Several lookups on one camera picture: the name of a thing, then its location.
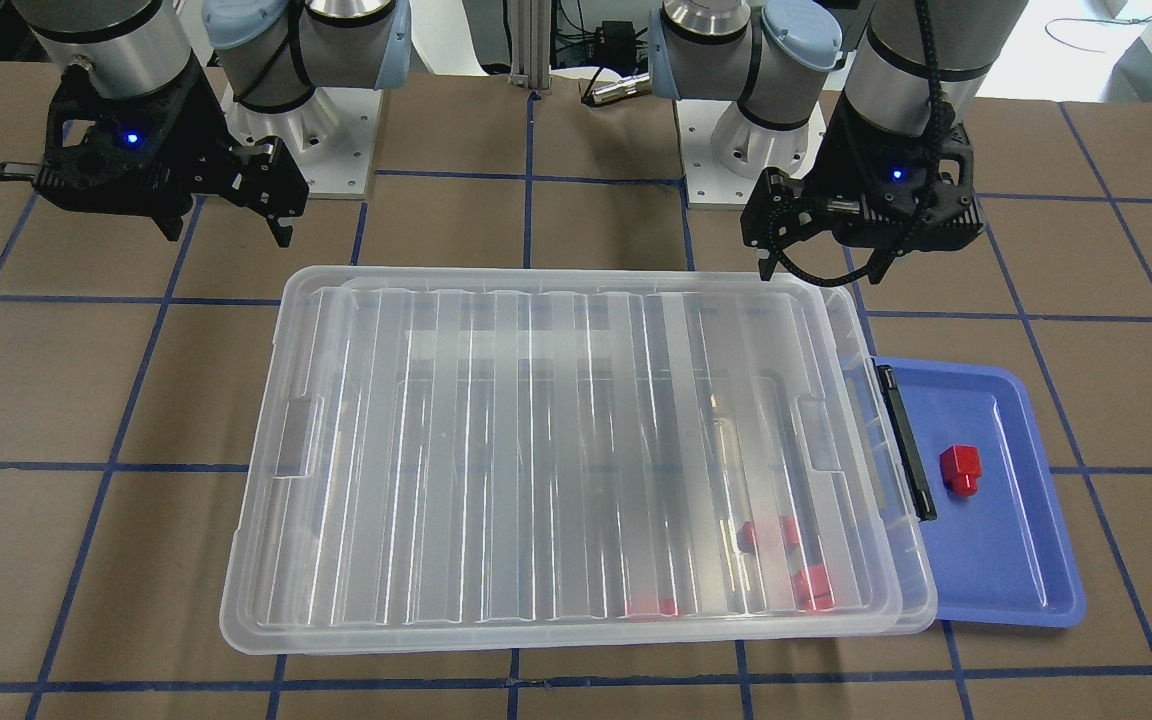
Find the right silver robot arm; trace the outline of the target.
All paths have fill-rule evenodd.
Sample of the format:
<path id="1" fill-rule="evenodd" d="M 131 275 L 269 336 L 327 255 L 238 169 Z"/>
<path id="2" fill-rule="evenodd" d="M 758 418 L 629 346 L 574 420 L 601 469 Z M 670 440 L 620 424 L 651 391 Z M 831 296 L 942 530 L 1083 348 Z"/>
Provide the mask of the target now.
<path id="1" fill-rule="evenodd" d="M 338 132 L 329 88 L 401 88 L 407 1 L 206 1 L 200 18 L 247 119 L 227 114 L 169 1 L 18 1 L 61 71 L 44 156 L 0 162 L 73 213 L 150 219 L 177 241 L 198 195 L 248 209 L 289 247 L 305 213 L 308 152 Z"/>

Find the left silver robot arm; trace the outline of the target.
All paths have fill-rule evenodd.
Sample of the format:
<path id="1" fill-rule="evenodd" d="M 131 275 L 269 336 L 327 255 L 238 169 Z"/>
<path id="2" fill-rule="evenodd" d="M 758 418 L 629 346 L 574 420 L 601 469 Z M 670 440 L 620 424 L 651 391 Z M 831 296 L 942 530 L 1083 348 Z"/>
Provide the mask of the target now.
<path id="1" fill-rule="evenodd" d="M 803 179 L 808 132 L 846 32 L 818 1 L 664 1 L 647 26 L 653 94 L 728 104 L 714 150 L 753 188 L 741 240 L 768 281 L 882 282 L 911 252 L 955 252 L 986 225 L 964 118 L 1023 1 L 877 1 Z"/>

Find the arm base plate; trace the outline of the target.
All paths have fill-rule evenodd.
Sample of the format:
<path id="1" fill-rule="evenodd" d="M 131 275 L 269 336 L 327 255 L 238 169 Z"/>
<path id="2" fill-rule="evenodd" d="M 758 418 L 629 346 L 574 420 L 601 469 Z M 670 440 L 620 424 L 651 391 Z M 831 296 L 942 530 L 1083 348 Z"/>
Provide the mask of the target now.
<path id="1" fill-rule="evenodd" d="M 282 138 L 312 199 L 364 200 L 385 96 L 370 88 L 317 88 L 301 108 L 262 114 L 238 105 L 228 85 L 221 109 L 232 135 L 247 145 Z"/>
<path id="2" fill-rule="evenodd" d="M 675 109 L 691 209 L 744 209 L 756 179 L 768 167 L 795 181 L 805 179 L 826 132 L 819 104 L 806 124 L 791 131 L 755 126 L 735 103 L 680 100 Z"/>

